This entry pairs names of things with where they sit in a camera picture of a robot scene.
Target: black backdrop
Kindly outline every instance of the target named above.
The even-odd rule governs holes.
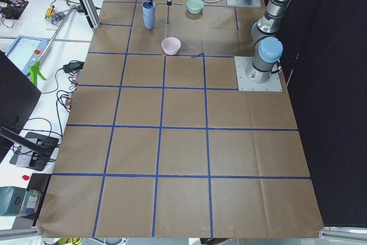
[[[366,36],[367,0],[292,0],[278,33],[294,114],[328,226],[367,227]]]

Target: computer monitor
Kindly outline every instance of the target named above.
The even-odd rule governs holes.
[[[47,157],[50,157],[58,139],[50,137],[45,146],[32,143],[20,136],[22,128],[31,116],[41,92],[35,87],[29,79],[0,51],[0,162],[7,155],[14,143],[27,147],[40,155],[40,162],[34,169],[42,170],[47,163]],[[29,133],[29,138],[41,139],[47,136]]]

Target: cardboard surface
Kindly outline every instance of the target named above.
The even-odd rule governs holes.
[[[322,220],[286,86],[239,92],[263,9],[105,0],[38,225],[47,236],[313,238]],[[165,56],[161,41],[182,42]]]

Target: green bowl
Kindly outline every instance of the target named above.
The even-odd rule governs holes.
[[[204,2],[201,0],[189,0],[187,2],[188,11],[191,14],[199,14],[204,7]]]

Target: teal box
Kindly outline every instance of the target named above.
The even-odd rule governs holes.
[[[15,186],[0,187],[0,216],[25,216],[36,212],[41,192]]]

